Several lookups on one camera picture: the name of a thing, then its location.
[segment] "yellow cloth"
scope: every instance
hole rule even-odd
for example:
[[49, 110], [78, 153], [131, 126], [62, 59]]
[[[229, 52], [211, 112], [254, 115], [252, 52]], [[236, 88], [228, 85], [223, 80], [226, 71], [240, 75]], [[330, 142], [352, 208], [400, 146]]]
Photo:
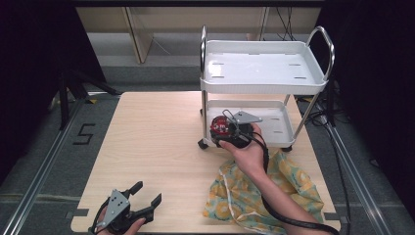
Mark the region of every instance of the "yellow cloth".
[[[269, 159], [268, 176], [306, 211], [322, 222], [324, 204], [309, 176], [277, 152]], [[259, 190], [236, 166], [224, 163], [210, 186], [204, 216], [237, 224], [263, 234], [285, 234], [282, 223], [265, 209]]]

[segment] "metal cart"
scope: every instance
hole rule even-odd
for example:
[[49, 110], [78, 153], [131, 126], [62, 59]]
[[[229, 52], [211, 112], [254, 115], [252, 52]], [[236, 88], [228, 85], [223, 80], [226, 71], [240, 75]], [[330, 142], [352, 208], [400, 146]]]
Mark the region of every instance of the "metal cart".
[[[329, 65], [320, 69], [310, 41], [321, 32], [329, 48]], [[215, 146], [209, 123], [224, 109], [235, 114], [244, 111], [260, 117], [262, 136], [270, 147], [290, 151], [318, 95], [328, 82], [335, 59], [334, 45], [322, 26], [316, 27], [306, 43], [300, 41], [207, 41], [207, 28], [202, 29], [201, 90], [204, 136], [199, 146]], [[279, 100], [209, 100], [212, 94], [287, 94]], [[293, 129], [287, 113], [290, 95], [312, 95], [302, 120]]]

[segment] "gray floor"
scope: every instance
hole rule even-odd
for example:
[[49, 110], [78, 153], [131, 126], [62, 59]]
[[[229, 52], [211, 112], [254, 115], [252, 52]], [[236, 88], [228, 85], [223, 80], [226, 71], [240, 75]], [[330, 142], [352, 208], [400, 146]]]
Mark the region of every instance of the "gray floor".
[[[210, 39], [245, 40], [246, 35], [214, 34]], [[90, 34], [108, 84], [121, 91], [200, 90], [199, 34], [157, 34], [150, 55], [143, 65], [135, 61], [130, 38], [126, 34]], [[86, 84], [89, 91], [99, 91]], [[73, 121], [60, 154], [28, 214], [20, 234], [72, 234], [70, 215], [77, 207], [90, 170], [113, 116], [117, 98], [99, 98], [85, 103]], [[299, 102], [301, 111], [307, 105]], [[370, 153], [345, 114], [336, 116], [336, 129], [356, 165], [361, 179], [385, 217], [391, 234], [415, 234], [415, 224], [382, 172], [369, 163]], [[88, 145], [74, 145], [87, 140], [78, 136], [83, 124], [93, 134]], [[48, 155], [60, 126], [59, 105], [51, 110], [33, 138], [27, 155], [19, 159], [0, 188], [0, 229], [15, 211], [37, 170]], [[347, 218], [346, 198], [336, 155], [326, 129], [309, 122], [306, 129], [320, 163], [336, 210]], [[349, 175], [342, 169], [350, 204], [350, 234], [376, 234], [360, 202]], [[346, 234], [343, 224], [341, 234]]]

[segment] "cable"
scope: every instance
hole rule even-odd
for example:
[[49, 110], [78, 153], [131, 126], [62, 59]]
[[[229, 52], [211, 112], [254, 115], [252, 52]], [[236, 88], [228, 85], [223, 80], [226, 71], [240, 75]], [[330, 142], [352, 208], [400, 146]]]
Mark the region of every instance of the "cable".
[[[268, 155], [268, 148], [266, 147], [265, 141], [263, 140], [262, 136], [258, 133], [253, 132], [252, 135], [256, 134], [258, 135], [262, 141], [260, 142], [259, 140], [257, 140], [256, 138], [253, 138], [252, 136], [250, 136], [249, 134], [240, 132], [242, 135], [244, 135], [245, 137], [255, 141], [261, 148], [263, 151], [263, 167], [265, 169], [265, 172], [267, 172], [268, 170], [268, 162], [269, 162], [269, 155]], [[337, 231], [335, 228], [328, 226], [326, 224], [321, 224], [321, 223], [313, 223], [313, 222], [305, 222], [305, 221], [300, 221], [300, 220], [296, 220], [296, 219], [292, 219], [292, 218], [288, 218], [285, 217], [283, 215], [281, 215], [280, 213], [276, 212], [274, 209], [272, 209], [269, 204], [266, 202], [266, 200], [261, 196], [262, 202], [265, 206], [265, 209], [276, 219], [281, 220], [284, 223], [288, 223], [297, 227], [303, 227], [303, 228], [309, 228], [309, 229], [314, 229], [314, 230], [322, 230], [322, 231], [326, 231], [326, 232], [330, 232], [332, 234], [338, 235], [339, 231]]]
[[[348, 219], [351, 220], [351, 211], [350, 211], [350, 204], [349, 204], [349, 200], [348, 200], [348, 192], [347, 192], [346, 184], [345, 184], [345, 178], [344, 178], [344, 175], [343, 175], [342, 166], [341, 166], [341, 163], [340, 163], [340, 157], [339, 157], [338, 150], [336, 148], [336, 143], [335, 143], [334, 137], [333, 137], [332, 133], [329, 131], [329, 129], [327, 127], [329, 122], [328, 122], [327, 119], [325, 119], [324, 123], [317, 119], [317, 118], [322, 118], [322, 116], [326, 116], [327, 112], [325, 110], [321, 110], [321, 108], [318, 109], [318, 110], [319, 111], [311, 113], [310, 115], [308, 115], [306, 123], [311, 122], [311, 123], [313, 123], [314, 126], [323, 126], [324, 129], [326, 130], [326, 132], [329, 135], [329, 139], [330, 139], [330, 142], [332, 144], [332, 147], [333, 147], [333, 150], [334, 150], [334, 153], [335, 153], [335, 157], [336, 157], [336, 163], [337, 163], [337, 167], [338, 167], [338, 170], [339, 170], [339, 177], [340, 177], [340, 180], [341, 180], [341, 183], [342, 183], [342, 188], [343, 188], [343, 191], [344, 191], [344, 194], [345, 194], [346, 214], [347, 214]], [[337, 110], [336, 112], [337, 113], [342, 113], [343, 110]], [[346, 228], [346, 234], [348, 235], [349, 233], [350, 233], [350, 223], [347, 224], [347, 228]]]
[[287, 22], [287, 25], [285, 24], [285, 21], [283, 20], [283, 18], [281, 16], [281, 13], [280, 13], [280, 10], [279, 10], [278, 7], [276, 7], [276, 10], [277, 10], [278, 16], [280, 17], [281, 23], [283, 24], [284, 29], [285, 29], [284, 37], [282, 37], [278, 32], [277, 32], [277, 35], [283, 41], [286, 41], [286, 36], [288, 34], [288, 36], [290, 37], [290, 39], [292, 41], [295, 41], [296, 39], [293, 37], [293, 32], [292, 32], [292, 29], [291, 29], [291, 14], [292, 14], [293, 8], [292, 7], [289, 7], [288, 8], [288, 22]]

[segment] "human hand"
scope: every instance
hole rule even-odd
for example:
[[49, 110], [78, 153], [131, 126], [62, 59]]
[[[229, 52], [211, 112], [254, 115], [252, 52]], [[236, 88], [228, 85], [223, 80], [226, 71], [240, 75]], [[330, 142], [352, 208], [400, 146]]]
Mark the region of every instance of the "human hand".
[[[106, 211], [107, 211], [107, 207], [104, 207], [100, 213], [100, 216], [98, 217], [98, 221], [102, 221], [104, 219]], [[124, 235], [136, 234], [145, 221], [146, 221], [146, 218], [138, 219], [131, 225], [131, 227], [124, 233]], [[97, 234], [99, 235], [113, 235], [110, 231], [108, 231], [108, 229], [104, 229], [101, 226], [97, 227], [97, 231], [98, 231]]]
[[[254, 133], [261, 135], [261, 129], [256, 123], [251, 123], [251, 126], [254, 129]], [[254, 134], [254, 138], [263, 143], [263, 140], [257, 134]], [[235, 157], [238, 168], [248, 177], [252, 178], [254, 174], [265, 172], [263, 169], [263, 150], [255, 141], [252, 141], [250, 145], [242, 149], [238, 149], [233, 144], [223, 140], [219, 141], [219, 145]]]

